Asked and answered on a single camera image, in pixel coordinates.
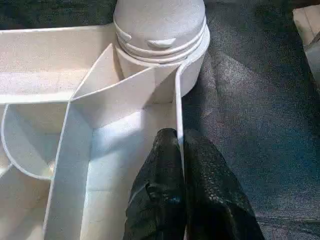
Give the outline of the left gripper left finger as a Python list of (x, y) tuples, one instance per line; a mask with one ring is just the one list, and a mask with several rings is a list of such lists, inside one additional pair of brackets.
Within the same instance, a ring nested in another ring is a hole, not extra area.
[(186, 191), (177, 132), (163, 128), (130, 191), (123, 239), (182, 240)]

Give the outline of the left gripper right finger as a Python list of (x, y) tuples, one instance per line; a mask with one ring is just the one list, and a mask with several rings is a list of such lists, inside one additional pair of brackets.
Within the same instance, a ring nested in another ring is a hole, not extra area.
[(183, 154), (188, 239), (263, 240), (250, 202), (216, 146), (188, 129)]

